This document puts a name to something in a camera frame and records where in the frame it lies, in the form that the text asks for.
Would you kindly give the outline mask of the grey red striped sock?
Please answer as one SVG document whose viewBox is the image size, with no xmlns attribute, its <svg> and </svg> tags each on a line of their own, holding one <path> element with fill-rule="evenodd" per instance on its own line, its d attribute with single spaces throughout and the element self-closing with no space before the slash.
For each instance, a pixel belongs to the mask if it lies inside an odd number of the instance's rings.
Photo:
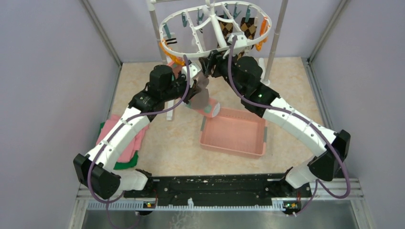
<svg viewBox="0 0 405 229">
<path fill-rule="evenodd" d="M 209 90 L 207 86 L 209 84 L 209 79 L 204 76 L 203 73 L 198 74 L 197 78 L 197 88 L 200 91 L 190 99 L 190 108 L 194 110 L 202 110 L 209 104 Z"/>
</svg>

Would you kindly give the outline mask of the pink dotted sock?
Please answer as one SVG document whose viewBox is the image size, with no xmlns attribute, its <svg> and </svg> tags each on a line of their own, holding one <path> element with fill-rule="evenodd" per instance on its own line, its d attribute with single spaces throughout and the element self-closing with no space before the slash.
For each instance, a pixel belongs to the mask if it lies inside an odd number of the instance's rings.
<svg viewBox="0 0 405 229">
<path fill-rule="evenodd" d="M 181 73 L 182 66 L 176 64 L 173 61 L 170 61 L 168 63 L 168 66 L 170 66 L 173 69 L 174 77 L 178 78 L 179 72 Z M 171 101 L 167 102 L 167 108 L 171 108 L 172 106 L 175 105 L 175 103 L 177 103 L 176 100 L 171 100 Z M 189 103 L 187 104 L 185 102 L 182 102 L 182 105 L 191 109 Z M 218 115 L 220 109 L 221 109 L 221 106 L 220 106 L 219 102 L 217 100 L 209 97 L 209 104 L 207 107 L 205 107 L 202 110 L 194 110 L 194 109 L 192 109 L 192 110 L 202 114 L 203 116 L 211 118 L 211 117 L 215 117 L 216 115 Z M 174 118 L 174 110 L 168 111 L 166 113 L 166 120 L 171 121 L 171 120 L 173 120 L 173 118 Z"/>
</svg>

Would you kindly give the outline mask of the white oval clip hanger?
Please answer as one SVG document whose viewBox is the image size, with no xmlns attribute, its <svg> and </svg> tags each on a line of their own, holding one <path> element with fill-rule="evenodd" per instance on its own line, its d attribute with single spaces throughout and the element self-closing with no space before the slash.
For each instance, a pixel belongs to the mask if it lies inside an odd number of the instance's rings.
<svg viewBox="0 0 405 229">
<path fill-rule="evenodd" d="M 272 20 L 259 6 L 242 0 L 222 2 L 207 0 L 201 6 L 185 8 L 170 14 L 157 29 L 160 36 L 158 44 L 162 52 L 173 61 L 181 60 L 184 55 L 190 59 L 207 57 L 214 51 L 228 54 L 230 47 L 224 40 L 219 21 L 232 23 L 233 33 L 245 35 L 240 28 L 243 17 L 257 18 L 257 30 L 255 38 L 252 40 L 254 43 L 252 49 L 260 51 L 268 40 Z M 183 28 L 191 31 L 191 43 L 194 49 L 190 52 L 168 47 L 164 42 L 167 38 L 173 38 L 174 34 L 170 31 L 168 23 L 176 18 L 181 19 Z"/>
</svg>

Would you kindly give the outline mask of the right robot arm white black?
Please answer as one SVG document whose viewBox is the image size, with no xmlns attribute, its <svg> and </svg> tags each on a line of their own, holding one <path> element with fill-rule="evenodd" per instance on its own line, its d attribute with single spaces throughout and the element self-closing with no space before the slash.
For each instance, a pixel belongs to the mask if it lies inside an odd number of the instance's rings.
<svg viewBox="0 0 405 229">
<path fill-rule="evenodd" d="M 263 69 L 249 56 L 240 59 L 219 52 L 199 58 L 206 77 L 223 78 L 241 99 L 244 108 L 270 121 L 301 141 L 313 154 L 312 158 L 288 169 L 272 187 L 287 197 L 310 182 L 323 185 L 332 181 L 341 171 L 350 188 L 344 160 L 348 154 L 351 135 L 345 131 L 328 129 L 309 119 L 292 107 L 278 92 L 263 84 Z"/>
</svg>

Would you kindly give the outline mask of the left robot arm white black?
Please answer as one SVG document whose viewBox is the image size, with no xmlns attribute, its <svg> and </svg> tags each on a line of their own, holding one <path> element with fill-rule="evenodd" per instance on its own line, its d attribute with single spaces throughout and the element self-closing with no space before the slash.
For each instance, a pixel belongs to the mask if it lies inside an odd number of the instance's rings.
<svg viewBox="0 0 405 229">
<path fill-rule="evenodd" d="M 181 68 L 178 76 L 170 66 L 157 65 L 149 74 L 149 82 L 135 94 L 123 115 L 107 135 L 85 155 L 77 154 L 73 165 L 79 182 L 86 186 L 100 203 L 113 203 L 111 197 L 119 188 L 135 190 L 141 197 L 153 192 L 153 184 L 145 172 L 135 172 L 134 178 L 123 178 L 114 167 L 136 135 L 158 114 L 168 112 L 182 102 L 188 102 L 199 92 L 197 77 L 202 71 L 195 63 Z"/>
</svg>

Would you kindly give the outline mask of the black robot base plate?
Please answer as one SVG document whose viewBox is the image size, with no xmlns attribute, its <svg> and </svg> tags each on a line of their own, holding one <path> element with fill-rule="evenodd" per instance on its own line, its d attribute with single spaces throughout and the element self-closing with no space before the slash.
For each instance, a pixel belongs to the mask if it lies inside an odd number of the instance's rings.
<svg viewBox="0 0 405 229">
<path fill-rule="evenodd" d="M 302 200 L 312 196 L 309 183 L 294 189 L 282 173 L 147 177 L 143 190 L 124 192 L 124 198 L 144 201 L 143 212 L 275 210 L 289 215 L 300 212 Z"/>
</svg>

